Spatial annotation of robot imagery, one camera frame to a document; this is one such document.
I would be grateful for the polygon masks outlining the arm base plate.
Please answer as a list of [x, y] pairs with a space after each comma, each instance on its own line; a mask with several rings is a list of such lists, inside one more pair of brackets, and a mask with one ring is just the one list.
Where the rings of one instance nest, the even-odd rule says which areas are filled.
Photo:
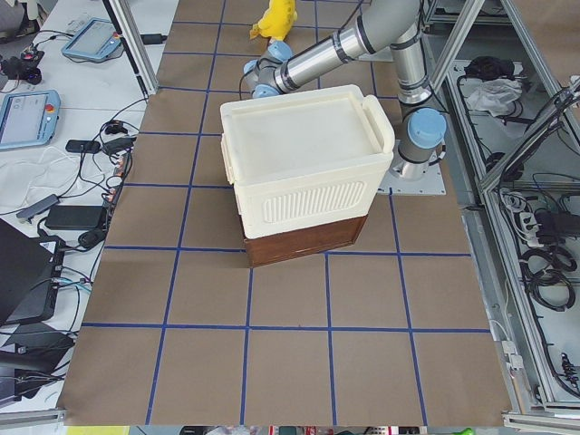
[[427, 162], [409, 163], [398, 151], [400, 144], [400, 140], [395, 141], [391, 166], [385, 172], [377, 193], [395, 196], [445, 196], [447, 190], [440, 164], [431, 165], [436, 159], [436, 152], [431, 153]]

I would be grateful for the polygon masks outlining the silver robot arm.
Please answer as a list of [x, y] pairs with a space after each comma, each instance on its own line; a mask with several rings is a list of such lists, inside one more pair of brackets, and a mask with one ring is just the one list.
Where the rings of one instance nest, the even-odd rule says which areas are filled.
[[421, 42], [421, 1], [373, 1], [352, 25], [339, 28], [322, 41], [294, 54], [287, 43], [271, 43], [244, 66], [242, 80], [253, 98], [295, 92], [347, 63], [388, 48], [395, 64], [398, 100], [403, 121], [432, 105]]

